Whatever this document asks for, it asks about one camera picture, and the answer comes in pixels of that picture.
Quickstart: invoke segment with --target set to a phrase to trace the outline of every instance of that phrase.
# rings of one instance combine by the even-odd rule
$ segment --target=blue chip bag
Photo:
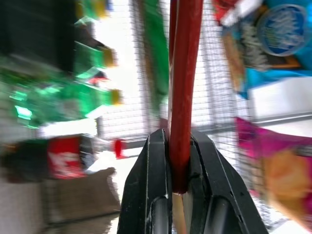
[[[265,0],[222,37],[234,89],[312,76],[312,0]]]

